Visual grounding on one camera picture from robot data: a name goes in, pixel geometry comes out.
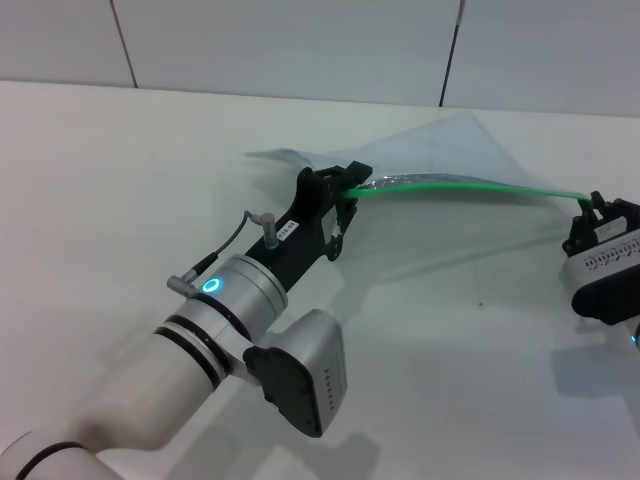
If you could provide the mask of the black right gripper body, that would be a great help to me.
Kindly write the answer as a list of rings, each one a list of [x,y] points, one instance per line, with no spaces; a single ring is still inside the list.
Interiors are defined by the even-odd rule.
[[[607,223],[599,223],[596,219],[596,223],[594,224],[594,232],[596,234],[596,245],[593,248],[600,246],[604,243],[607,243],[618,237],[621,237],[627,233],[636,231],[638,229],[639,229],[639,222],[627,223],[624,218],[618,218],[616,220],[613,220]]]

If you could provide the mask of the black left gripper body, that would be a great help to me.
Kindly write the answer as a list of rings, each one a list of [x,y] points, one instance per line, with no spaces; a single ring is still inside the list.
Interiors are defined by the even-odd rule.
[[[293,203],[276,222],[277,246],[268,248],[259,240],[249,249],[249,257],[284,290],[291,290],[319,258],[339,256],[345,233],[343,191],[338,180],[300,180]]]

